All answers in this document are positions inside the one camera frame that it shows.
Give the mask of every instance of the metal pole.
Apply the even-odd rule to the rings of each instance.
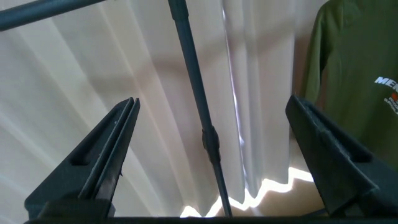
[[[23,26],[104,0],[38,0],[0,11],[0,31]]]
[[[197,104],[199,117],[202,125],[203,146],[207,150],[210,162],[217,179],[218,190],[220,191],[221,201],[223,203],[225,215],[232,217],[231,205],[228,200],[228,193],[225,186],[223,171],[221,169],[220,142],[216,129],[211,123],[210,112],[207,105],[205,89],[200,75],[199,63],[195,44],[191,33],[191,27],[188,20],[188,8],[185,0],[169,0],[169,6],[172,13],[178,37],[180,39],[182,53],[187,66],[189,79],[193,90],[193,95]]]

